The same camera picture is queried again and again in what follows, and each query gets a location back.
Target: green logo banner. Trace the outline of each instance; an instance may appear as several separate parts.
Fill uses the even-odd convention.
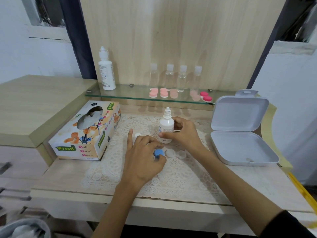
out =
[[[100,148],[100,146],[101,146],[101,143],[102,143],[103,139],[105,138],[105,135],[106,135],[106,133],[105,133],[105,131],[103,131],[102,136],[101,136],[101,138],[100,138],[100,140],[99,140],[99,142],[98,142],[98,147],[99,147],[99,148]]]
[[[58,151],[76,151],[76,147],[74,145],[69,146],[57,146],[55,147]]]
[[[110,103],[109,105],[108,105],[108,108],[107,108],[107,110],[112,110],[112,107],[114,106],[114,103]]]

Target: bottle label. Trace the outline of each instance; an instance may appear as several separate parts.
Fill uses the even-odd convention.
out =
[[[174,132],[174,127],[171,128],[162,128],[160,125],[158,126],[158,132]],[[159,140],[163,141],[163,142],[170,142],[171,139],[163,139],[163,138],[159,138]]]
[[[110,87],[114,85],[114,75],[112,65],[99,65],[102,85]]]

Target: wooden table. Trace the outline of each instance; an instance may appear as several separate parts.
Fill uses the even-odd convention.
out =
[[[121,105],[121,112],[161,115],[164,108]],[[173,109],[173,114],[187,119],[210,120],[212,111]],[[267,121],[272,114],[269,109],[260,130],[270,125]],[[93,188],[83,189],[80,181],[91,162],[83,160],[56,160],[42,178],[34,185],[31,196],[37,198],[54,217],[74,220],[99,221],[112,194]],[[296,190],[278,165],[267,167],[239,167],[230,169],[268,196],[281,208],[291,212],[304,225],[317,220],[313,209]],[[269,185],[254,183],[261,175]],[[215,201],[196,203],[181,200],[158,200],[136,198],[126,224],[200,230],[242,235],[254,235],[232,205]]]

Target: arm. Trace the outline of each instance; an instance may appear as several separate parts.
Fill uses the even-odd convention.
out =
[[[208,171],[228,197],[251,230],[259,236],[282,209],[232,172],[201,143],[193,122],[180,117],[175,120],[174,133],[160,133],[159,137],[178,140]]]
[[[92,238],[120,237],[135,197],[166,163],[162,155],[158,160],[153,159],[154,149],[163,148],[161,143],[151,136],[138,136],[132,145],[132,132],[130,129],[121,181]]]

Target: white plastic bottle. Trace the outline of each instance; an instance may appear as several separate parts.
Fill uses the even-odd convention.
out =
[[[167,88],[168,91],[170,91],[173,88],[173,82],[174,82],[174,65],[168,64],[166,67],[165,72],[165,88]]]
[[[108,60],[108,51],[104,47],[100,48],[99,70],[101,75],[102,87],[104,90],[114,90],[116,83],[114,81],[112,62]]]
[[[186,83],[186,71],[187,71],[187,66],[186,65],[181,65],[178,73],[178,78],[177,78],[177,91],[178,92],[184,92],[185,89],[185,83]]]
[[[203,69],[202,66],[195,67],[191,91],[194,90],[198,93],[202,69]]]
[[[150,89],[158,87],[158,65],[156,63],[151,63],[151,73],[150,73]]]
[[[163,118],[159,122],[158,132],[174,132],[174,120],[172,119],[171,110],[169,107],[165,109]],[[172,141],[171,139],[164,139],[160,137],[158,140],[163,144],[168,144]]]

